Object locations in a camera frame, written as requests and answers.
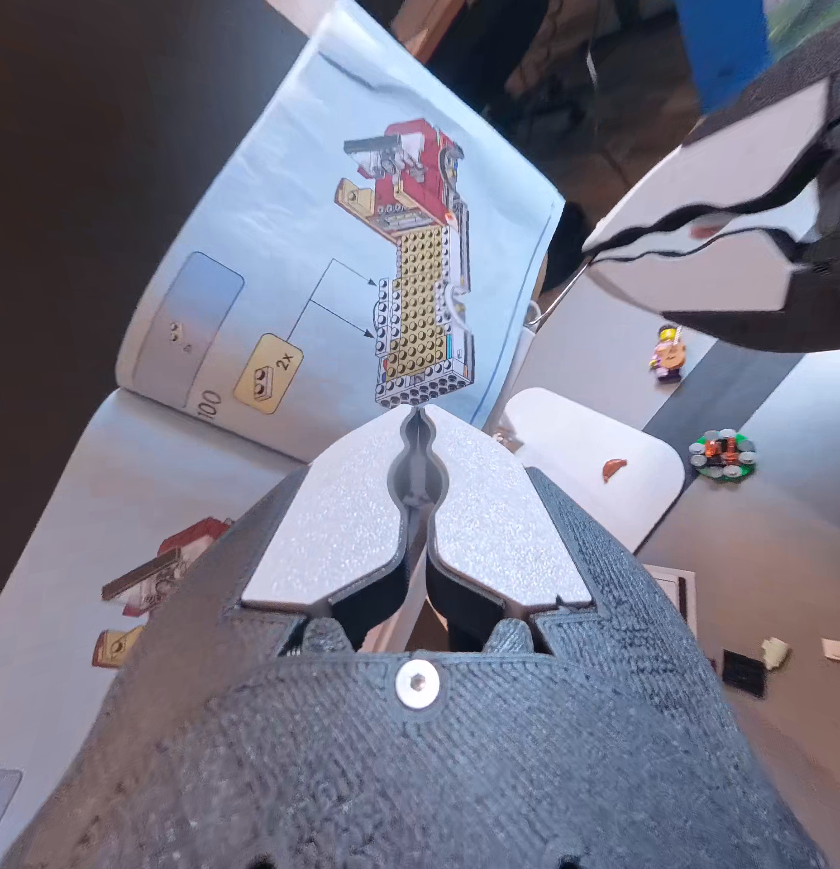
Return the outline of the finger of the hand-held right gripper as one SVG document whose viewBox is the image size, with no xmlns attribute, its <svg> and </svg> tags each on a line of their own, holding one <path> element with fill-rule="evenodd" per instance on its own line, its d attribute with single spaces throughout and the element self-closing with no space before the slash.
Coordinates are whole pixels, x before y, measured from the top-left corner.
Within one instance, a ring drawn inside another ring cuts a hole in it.
<svg viewBox="0 0 840 869">
<path fill-rule="evenodd" d="M 802 267 L 763 230 L 724 235 L 683 253 L 602 259 L 588 278 L 637 308 L 674 312 L 775 312 Z"/>
<path fill-rule="evenodd" d="M 698 142 L 675 148 L 597 223 L 583 250 L 597 254 L 659 232 L 708 207 L 734 211 L 778 189 L 820 139 L 834 79 L 825 77 Z"/>
</svg>

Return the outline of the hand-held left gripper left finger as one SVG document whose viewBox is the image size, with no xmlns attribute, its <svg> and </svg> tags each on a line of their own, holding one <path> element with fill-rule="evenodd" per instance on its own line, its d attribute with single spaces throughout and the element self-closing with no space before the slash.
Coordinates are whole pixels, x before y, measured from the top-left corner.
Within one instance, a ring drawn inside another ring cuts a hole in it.
<svg viewBox="0 0 840 869">
<path fill-rule="evenodd" d="M 261 609 L 328 609 L 340 593 L 404 553 L 404 507 L 391 476 L 405 454 L 400 406 L 346 434 L 311 462 L 241 594 Z"/>
</svg>

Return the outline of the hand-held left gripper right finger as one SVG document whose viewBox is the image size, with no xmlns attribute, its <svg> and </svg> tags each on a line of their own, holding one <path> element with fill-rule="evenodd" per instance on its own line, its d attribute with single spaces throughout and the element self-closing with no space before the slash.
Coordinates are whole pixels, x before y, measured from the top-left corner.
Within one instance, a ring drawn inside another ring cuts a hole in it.
<svg viewBox="0 0 840 869">
<path fill-rule="evenodd" d="M 443 490 L 430 556 L 446 579 L 481 592 L 504 613 L 592 603 L 523 464 L 499 442 L 435 405 L 424 407 L 430 458 Z"/>
</svg>

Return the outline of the white booklet stand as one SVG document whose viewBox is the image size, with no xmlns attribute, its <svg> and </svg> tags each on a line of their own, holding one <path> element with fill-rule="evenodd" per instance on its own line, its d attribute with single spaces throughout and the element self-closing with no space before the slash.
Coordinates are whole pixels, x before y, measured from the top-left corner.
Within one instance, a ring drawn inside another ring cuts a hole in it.
<svg viewBox="0 0 840 869">
<path fill-rule="evenodd" d="M 574 288 L 588 261 L 541 310 L 532 302 L 484 431 L 528 468 L 543 471 L 621 545 L 637 553 L 683 491 L 685 470 L 667 442 L 542 387 L 515 390 L 532 344 Z M 628 466 L 604 484 L 610 459 Z"/>
</svg>

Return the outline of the building instruction booklet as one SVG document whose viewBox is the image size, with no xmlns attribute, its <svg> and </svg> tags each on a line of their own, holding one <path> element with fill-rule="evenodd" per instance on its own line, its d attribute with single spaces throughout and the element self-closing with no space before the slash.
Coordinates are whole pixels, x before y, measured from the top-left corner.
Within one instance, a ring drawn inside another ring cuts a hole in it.
<svg viewBox="0 0 840 869">
<path fill-rule="evenodd" d="M 416 399 L 494 413 L 563 198 L 336 2 L 143 292 L 0 594 L 0 860 L 164 597 L 240 518 Z"/>
</svg>

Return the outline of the toy minifigure with guitar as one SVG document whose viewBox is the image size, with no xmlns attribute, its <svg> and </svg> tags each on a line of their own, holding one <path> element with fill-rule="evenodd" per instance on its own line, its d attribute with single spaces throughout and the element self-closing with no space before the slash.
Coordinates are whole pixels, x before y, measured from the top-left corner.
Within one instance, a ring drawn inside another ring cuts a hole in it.
<svg viewBox="0 0 840 869">
<path fill-rule="evenodd" d="M 678 383 L 685 364 L 686 344 L 682 327 L 664 324 L 658 330 L 658 342 L 649 363 L 650 372 L 660 385 Z"/>
</svg>

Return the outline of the blue toy set box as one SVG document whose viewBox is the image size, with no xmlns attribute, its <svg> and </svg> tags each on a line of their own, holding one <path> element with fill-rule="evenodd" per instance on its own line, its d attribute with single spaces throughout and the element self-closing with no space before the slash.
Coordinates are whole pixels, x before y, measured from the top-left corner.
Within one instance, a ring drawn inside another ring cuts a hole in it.
<svg viewBox="0 0 840 869">
<path fill-rule="evenodd" d="M 773 62 L 840 20 L 840 1 L 675 1 L 707 115 L 735 100 Z"/>
</svg>

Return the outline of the small green campfire build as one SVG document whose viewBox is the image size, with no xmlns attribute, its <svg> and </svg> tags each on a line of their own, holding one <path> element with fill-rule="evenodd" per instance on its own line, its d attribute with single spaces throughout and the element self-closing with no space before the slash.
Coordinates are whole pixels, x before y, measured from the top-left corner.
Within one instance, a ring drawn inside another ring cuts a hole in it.
<svg viewBox="0 0 840 869">
<path fill-rule="evenodd" d="M 687 447 L 690 466 L 719 483 L 741 482 L 757 470 L 756 446 L 735 429 L 709 430 Z"/>
</svg>

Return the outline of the black square brick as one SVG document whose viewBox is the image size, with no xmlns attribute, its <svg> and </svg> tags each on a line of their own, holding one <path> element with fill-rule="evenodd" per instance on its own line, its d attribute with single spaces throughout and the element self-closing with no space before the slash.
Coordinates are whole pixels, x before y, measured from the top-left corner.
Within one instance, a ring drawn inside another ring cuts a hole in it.
<svg viewBox="0 0 840 869">
<path fill-rule="evenodd" d="M 721 680 L 726 686 L 763 699 L 767 689 L 767 674 L 762 660 L 728 649 L 722 651 Z"/>
</svg>

